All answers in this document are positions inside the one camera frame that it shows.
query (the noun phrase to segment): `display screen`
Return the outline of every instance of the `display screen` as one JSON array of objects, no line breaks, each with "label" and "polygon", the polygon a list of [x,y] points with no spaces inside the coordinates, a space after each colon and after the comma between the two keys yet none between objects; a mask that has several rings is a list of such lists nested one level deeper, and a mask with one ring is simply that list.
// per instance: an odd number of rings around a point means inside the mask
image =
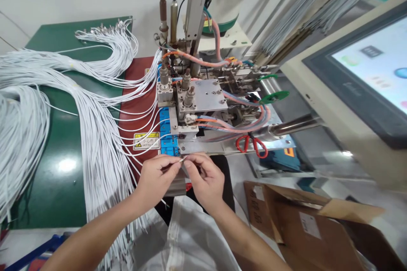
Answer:
[{"label": "display screen", "polygon": [[407,17],[331,56],[407,114]]}]

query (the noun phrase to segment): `brown cardboard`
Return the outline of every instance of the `brown cardboard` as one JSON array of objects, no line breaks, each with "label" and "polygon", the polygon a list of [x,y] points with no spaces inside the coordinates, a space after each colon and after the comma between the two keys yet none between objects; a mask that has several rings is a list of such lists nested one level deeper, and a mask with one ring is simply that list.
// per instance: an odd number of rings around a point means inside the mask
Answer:
[{"label": "brown cardboard", "polygon": [[323,271],[309,261],[294,254],[290,248],[285,245],[279,245],[279,250],[284,257],[285,262],[293,271]]},{"label": "brown cardboard", "polygon": [[[322,270],[364,271],[353,243],[341,224],[309,207],[277,203],[284,244]],[[319,237],[305,231],[300,214],[314,217]]]},{"label": "brown cardboard", "polygon": [[294,271],[364,271],[358,251],[378,271],[407,269],[368,223],[384,209],[313,193],[244,182],[250,223],[274,239]]},{"label": "brown cardboard", "polygon": [[381,207],[363,205],[340,199],[331,199],[331,201],[329,201],[318,214],[330,218],[369,224],[373,218],[384,212],[384,208]]},{"label": "brown cardboard", "polygon": [[[247,205],[250,210],[249,221],[256,229],[262,231],[271,239],[276,240],[277,242],[282,242],[276,226],[278,219],[274,212],[274,207],[267,206],[265,200],[257,198],[256,193],[253,190],[255,186],[260,186],[263,192],[265,192],[264,186],[261,183],[244,182]],[[272,202],[273,200],[273,194],[270,194],[268,202]]]}]

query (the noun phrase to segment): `left hand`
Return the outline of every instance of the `left hand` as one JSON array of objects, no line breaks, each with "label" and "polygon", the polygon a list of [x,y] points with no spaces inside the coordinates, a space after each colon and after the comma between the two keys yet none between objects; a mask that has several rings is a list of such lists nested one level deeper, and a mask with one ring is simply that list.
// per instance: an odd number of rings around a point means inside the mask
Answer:
[{"label": "left hand", "polygon": [[144,161],[134,195],[138,197],[137,204],[142,204],[145,212],[164,197],[181,168],[180,160],[179,157],[158,155]]}]

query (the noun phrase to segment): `red scissors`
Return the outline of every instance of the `red scissors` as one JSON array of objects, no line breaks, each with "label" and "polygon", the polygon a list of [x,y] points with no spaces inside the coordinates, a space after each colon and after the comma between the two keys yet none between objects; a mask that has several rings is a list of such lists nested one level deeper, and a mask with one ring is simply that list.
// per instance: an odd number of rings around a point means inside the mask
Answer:
[{"label": "red scissors", "polygon": [[[240,148],[240,141],[243,140],[243,139],[245,139],[245,148],[241,149]],[[240,138],[238,138],[236,140],[236,148],[237,148],[237,150],[239,150],[240,152],[243,152],[243,153],[247,152],[247,149],[249,147],[249,139],[252,139],[252,141],[253,141],[253,147],[254,147],[254,150],[256,151],[256,155],[260,159],[267,158],[268,151],[267,151],[266,146],[259,139],[255,138],[251,133],[248,133],[247,135],[241,136]],[[262,156],[260,155],[259,148],[257,147],[257,144],[259,144],[261,146],[261,148],[264,149],[264,155],[262,155]]]}]

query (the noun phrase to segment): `warning label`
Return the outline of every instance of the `warning label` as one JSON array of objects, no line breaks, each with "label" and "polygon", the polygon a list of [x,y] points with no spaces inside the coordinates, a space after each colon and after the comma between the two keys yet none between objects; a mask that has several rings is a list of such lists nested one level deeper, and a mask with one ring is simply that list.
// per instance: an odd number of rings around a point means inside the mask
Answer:
[{"label": "warning label", "polygon": [[157,141],[160,138],[160,133],[150,133],[148,137],[145,137],[146,133],[135,133],[134,134],[134,146],[133,150],[146,150],[151,147],[151,149],[160,149],[161,143]]}]

